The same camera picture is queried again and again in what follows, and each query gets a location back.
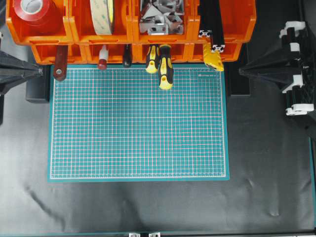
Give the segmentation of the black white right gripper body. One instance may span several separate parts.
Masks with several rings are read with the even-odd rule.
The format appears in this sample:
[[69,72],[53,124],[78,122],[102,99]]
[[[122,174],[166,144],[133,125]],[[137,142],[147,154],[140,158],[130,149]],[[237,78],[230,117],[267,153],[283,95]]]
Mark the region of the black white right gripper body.
[[299,127],[316,140],[316,35],[305,21],[287,21],[280,31],[282,45],[299,49],[300,57],[294,60],[302,70],[302,77],[294,76],[285,94],[285,112],[295,117]]

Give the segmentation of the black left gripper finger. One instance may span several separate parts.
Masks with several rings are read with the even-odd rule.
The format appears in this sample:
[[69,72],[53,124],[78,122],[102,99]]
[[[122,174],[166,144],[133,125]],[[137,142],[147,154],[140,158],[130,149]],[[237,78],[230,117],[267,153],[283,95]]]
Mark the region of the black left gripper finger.
[[0,52],[0,94],[5,95],[11,88],[30,79],[43,76],[43,69],[37,64]]

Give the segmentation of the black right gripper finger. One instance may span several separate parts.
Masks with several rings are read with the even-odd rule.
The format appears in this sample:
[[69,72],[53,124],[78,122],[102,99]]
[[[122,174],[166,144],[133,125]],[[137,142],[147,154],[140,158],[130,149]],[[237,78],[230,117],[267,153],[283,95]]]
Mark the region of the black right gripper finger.
[[300,53],[271,53],[239,69],[239,74],[249,79],[275,83],[280,90],[292,90],[302,86]]

